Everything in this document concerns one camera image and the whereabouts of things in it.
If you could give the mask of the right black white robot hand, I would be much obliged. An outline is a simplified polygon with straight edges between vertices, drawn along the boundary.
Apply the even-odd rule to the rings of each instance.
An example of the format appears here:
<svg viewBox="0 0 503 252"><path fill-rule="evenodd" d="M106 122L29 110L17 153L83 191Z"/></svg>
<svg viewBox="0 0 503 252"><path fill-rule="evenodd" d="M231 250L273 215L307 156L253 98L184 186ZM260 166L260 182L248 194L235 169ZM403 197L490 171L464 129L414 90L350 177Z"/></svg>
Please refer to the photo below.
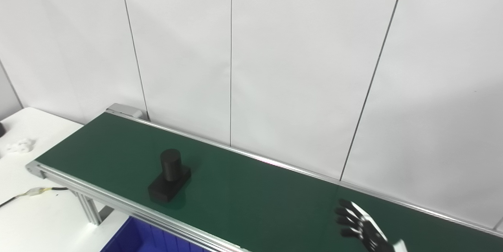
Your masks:
<svg viewBox="0 0 503 252"><path fill-rule="evenodd" d="M341 225L340 235L345 238L358 239L368 252L407 252L405 242L401 239L392 244L370 214L355 202L339 199L334 210L336 223Z"/></svg>

